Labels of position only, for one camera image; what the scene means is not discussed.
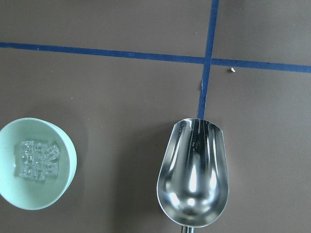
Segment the steel ice scoop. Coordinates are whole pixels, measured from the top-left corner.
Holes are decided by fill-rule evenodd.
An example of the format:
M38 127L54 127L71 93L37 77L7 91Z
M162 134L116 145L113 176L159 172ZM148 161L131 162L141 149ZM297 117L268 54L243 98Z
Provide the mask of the steel ice scoop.
M223 213L229 178L223 131L197 118L177 122L168 141L157 186L164 214L181 232L209 226Z

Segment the green bowl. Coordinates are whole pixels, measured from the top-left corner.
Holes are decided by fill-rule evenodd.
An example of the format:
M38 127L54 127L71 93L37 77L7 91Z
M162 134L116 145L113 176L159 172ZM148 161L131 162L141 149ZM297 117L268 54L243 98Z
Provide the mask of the green bowl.
M46 141L61 150L59 173L44 182L17 174L17 148L24 140ZM21 118L0 131L0 194L10 204L25 210L40 210L54 204L70 186L77 167L73 142L58 126L37 118Z

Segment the ice cubes in green bowl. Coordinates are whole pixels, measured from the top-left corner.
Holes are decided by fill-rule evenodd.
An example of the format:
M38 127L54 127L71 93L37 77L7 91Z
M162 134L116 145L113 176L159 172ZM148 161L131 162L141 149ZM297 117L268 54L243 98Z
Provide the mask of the ice cubes in green bowl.
M17 174L24 179L44 182L59 173L61 150L46 141L24 140L18 144Z

